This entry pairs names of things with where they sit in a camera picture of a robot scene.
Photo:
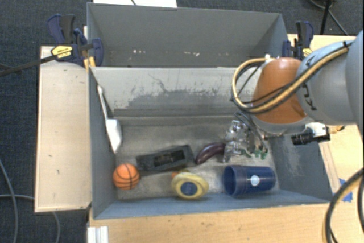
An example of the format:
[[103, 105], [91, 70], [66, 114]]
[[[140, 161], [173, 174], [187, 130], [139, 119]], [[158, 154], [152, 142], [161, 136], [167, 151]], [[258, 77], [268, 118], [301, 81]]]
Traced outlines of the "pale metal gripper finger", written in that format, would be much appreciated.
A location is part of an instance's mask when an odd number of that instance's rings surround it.
[[226, 141], [236, 140], [241, 128], [242, 124], [240, 121], [232, 120], [229, 128], [226, 131]]
[[234, 156], [240, 156], [241, 154], [241, 148], [238, 142], [236, 141], [230, 141], [226, 144], [224, 148], [224, 154], [222, 161], [224, 163], [230, 162], [231, 158]]

